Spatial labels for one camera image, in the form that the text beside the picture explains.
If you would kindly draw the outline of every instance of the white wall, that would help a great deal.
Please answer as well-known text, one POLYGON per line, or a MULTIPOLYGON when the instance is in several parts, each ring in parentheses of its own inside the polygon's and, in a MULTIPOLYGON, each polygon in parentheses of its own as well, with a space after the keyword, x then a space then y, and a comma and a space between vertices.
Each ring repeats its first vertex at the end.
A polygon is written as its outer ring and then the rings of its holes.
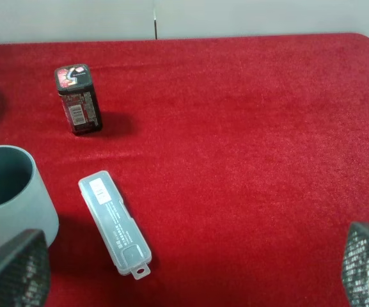
POLYGON ((0 43, 154 39, 153 24, 153 0, 0 0, 0 43))
POLYGON ((369 0, 156 0, 159 38, 357 32, 369 0))
POLYGON ((0 0, 0 42, 357 32, 369 0, 0 0))

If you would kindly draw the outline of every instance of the white object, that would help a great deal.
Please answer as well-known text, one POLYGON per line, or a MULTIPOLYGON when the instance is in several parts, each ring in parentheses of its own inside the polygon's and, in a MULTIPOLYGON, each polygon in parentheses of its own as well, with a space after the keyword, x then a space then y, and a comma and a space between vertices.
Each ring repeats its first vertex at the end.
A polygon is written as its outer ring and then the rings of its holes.
POLYGON ((109 173, 85 177, 79 188, 118 272, 135 279, 149 275, 152 252, 109 173))
POLYGON ((369 0, 156 0, 158 38, 355 32, 369 0))
POLYGON ((0 0, 0 43, 142 39, 153 0, 0 0))
POLYGON ((58 215, 35 160, 19 147, 1 145, 0 246, 25 229, 42 229, 49 246, 58 228, 58 215))

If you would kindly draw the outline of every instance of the gray cup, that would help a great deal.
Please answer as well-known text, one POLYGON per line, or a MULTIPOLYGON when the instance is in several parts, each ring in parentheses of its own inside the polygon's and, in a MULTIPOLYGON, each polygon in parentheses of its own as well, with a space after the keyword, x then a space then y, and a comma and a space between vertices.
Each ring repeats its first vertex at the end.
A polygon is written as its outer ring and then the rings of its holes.
POLYGON ((35 160, 25 150, 0 146, 0 246, 25 229, 42 229, 48 245, 59 220, 35 160))

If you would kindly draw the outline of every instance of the table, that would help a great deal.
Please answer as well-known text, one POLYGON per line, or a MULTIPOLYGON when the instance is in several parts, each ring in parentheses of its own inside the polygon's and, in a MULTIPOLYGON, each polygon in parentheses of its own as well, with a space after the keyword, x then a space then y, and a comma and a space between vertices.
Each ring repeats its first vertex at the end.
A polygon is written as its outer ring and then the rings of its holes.
POLYGON ((348 306, 369 221, 369 39, 356 34, 0 45, 0 144, 59 214, 47 306, 348 306), (70 133, 53 72, 87 63, 101 132, 70 133), (153 253, 120 276, 80 194, 106 169, 153 253))

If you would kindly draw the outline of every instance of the small box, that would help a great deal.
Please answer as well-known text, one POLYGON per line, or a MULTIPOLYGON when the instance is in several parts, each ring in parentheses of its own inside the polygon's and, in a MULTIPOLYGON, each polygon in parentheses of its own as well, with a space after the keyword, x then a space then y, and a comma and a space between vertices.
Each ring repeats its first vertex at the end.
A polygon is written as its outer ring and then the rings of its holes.
POLYGON ((55 70, 58 93, 75 135, 102 129, 102 117, 89 67, 76 64, 55 70))
POLYGON ((85 177, 79 188, 119 273, 132 273, 135 279, 149 275, 152 252, 109 173, 85 177))

